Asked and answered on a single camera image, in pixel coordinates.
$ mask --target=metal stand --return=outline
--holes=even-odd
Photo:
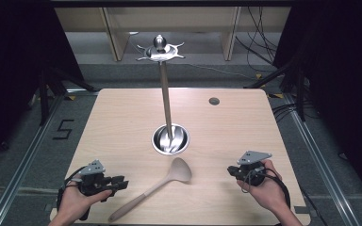
[[[165,155],[175,155],[182,153],[187,149],[189,144],[189,133],[188,131],[178,124],[172,123],[172,114],[170,110],[170,98],[169,98],[169,83],[167,80],[167,67],[166,61],[174,57],[182,57],[178,55],[178,46],[182,46],[184,43],[179,45],[167,44],[166,40],[158,35],[154,39],[154,45],[148,48],[143,48],[144,57],[138,58],[137,60],[149,59],[154,62],[158,62],[160,69],[160,82],[161,91],[163,95],[164,113],[166,117],[166,124],[157,128],[152,136],[152,144],[154,148]]]

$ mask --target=wooden table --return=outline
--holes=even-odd
[[[220,99],[212,105],[209,99]],[[192,170],[188,184],[170,182],[114,224],[274,225],[273,214],[242,193],[227,171],[246,151],[272,153],[292,210],[305,206],[265,92],[261,89],[170,89],[173,123],[190,134],[176,156],[158,153],[152,135],[165,123],[161,89],[103,89],[90,113],[68,175],[94,159],[105,176],[124,175],[128,188],[95,204],[88,223],[107,218],[164,178],[176,157]],[[308,214],[297,214],[303,224]]]

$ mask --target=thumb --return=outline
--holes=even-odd
[[[101,200],[104,200],[109,195],[111,195],[111,193],[112,193],[112,190],[104,190],[102,192],[99,192],[96,195],[88,196],[88,200],[89,200],[90,204],[94,204],[94,203],[97,203],[97,202],[99,202]]]

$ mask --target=metal rail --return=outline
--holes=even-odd
[[[60,103],[63,101],[63,96],[57,96],[52,103],[50,109],[51,114],[49,115],[48,119],[46,120],[45,124],[41,125],[37,131],[37,134],[34,136],[30,146],[28,147],[25,156],[23,157],[22,162],[20,163],[19,167],[16,169],[12,179],[8,183],[8,186],[5,189],[4,194],[0,199],[0,225],[2,224],[8,210],[13,203],[14,198],[16,197],[17,191],[22,183],[26,173],[28,172],[29,167],[31,166],[34,157],[41,146],[43,137],[49,128],[49,125],[52,121],[55,112],[58,110]]]
[[[289,93],[285,93],[284,97],[287,104],[294,103]],[[337,180],[335,179],[332,171],[328,167],[324,157],[322,156],[316,141],[311,136],[310,130],[308,129],[306,123],[300,120],[298,113],[295,111],[292,112],[292,118],[295,121],[302,138],[304,139],[304,143],[307,145],[311,157],[319,169],[321,178],[330,192],[331,198],[334,200],[334,203],[343,221],[346,225],[360,225],[357,216],[354,214],[354,210],[351,204],[346,199],[343,191],[340,189],[340,186],[337,183]]]

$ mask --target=spatula head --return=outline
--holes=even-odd
[[[173,160],[170,166],[169,178],[180,182],[188,182],[192,178],[192,172],[182,158],[176,157]]]

